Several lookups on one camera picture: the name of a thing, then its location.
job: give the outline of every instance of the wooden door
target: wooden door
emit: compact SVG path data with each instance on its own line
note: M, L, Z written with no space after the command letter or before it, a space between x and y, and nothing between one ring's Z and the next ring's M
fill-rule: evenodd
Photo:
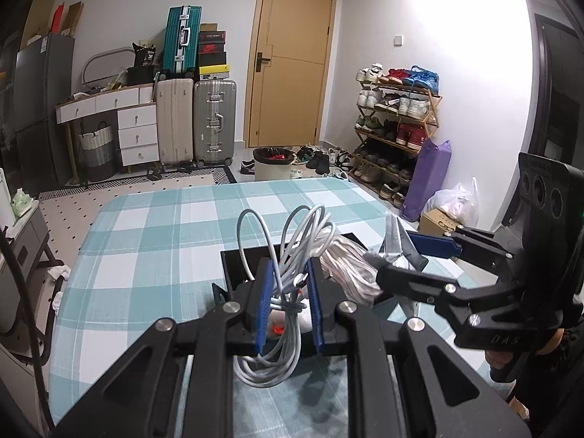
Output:
M333 4L334 0L262 0L253 54L249 146L316 141Z

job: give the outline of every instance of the white cable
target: white cable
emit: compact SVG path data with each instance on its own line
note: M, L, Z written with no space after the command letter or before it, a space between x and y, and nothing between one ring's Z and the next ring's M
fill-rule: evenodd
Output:
M296 232L288 242L288 246L284 247L290 222L297 213L303 210L308 210L308 213L300 221ZM274 289L270 307L273 310L284 311L285 322L284 332L270 352L264 356L258 354L256 357L237 356L233 362L233 369L235 375L245 384L256 388L267 388L278 385L290 377L298 364L301 346L298 313L305 305L300 303L298 288L294 282L297 281L297 276L305 271L306 262L311 256L316 236L324 229L331 228L322 248L316 254L312 254L312 256L318 257L331 243L336 228L335 224L329 220L331 214L326 213L322 204L312 208L305 205L298 206L284 224L280 242L280 261L278 262L270 231L264 218L253 209L244 210L237 219L237 245L243 269L250 281L255 280L255 278L247 264L241 242L241 224L247 214L253 214L257 218L268 243L270 258L273 264L277 265L277 268L274 269ZM294 244L299 237L299 244L295 246Z

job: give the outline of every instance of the white dresser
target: white dresser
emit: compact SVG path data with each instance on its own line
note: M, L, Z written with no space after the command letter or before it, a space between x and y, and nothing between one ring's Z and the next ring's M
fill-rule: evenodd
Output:
M152 102L153 84L125 87L85 99L58 105L57 124L84 116L116 110L118 138L124 166L159 161L156 103ZM67 143L74 175L77 176L69 126Z

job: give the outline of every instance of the beige suitcase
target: beige suitcase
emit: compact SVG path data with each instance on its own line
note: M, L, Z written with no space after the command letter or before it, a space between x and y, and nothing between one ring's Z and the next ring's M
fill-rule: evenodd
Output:
M175 78L157 84L158 151L163 165L193 160L193 80Z

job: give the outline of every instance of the gray refrigerator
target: gray refrigerator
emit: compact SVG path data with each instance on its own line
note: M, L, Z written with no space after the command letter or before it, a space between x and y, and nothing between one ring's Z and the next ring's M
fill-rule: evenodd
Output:
M71 96L75 40L50 33L18 53L14 76L16 147L24 190L31 196L64 186L72 176L65 127L55 105Z

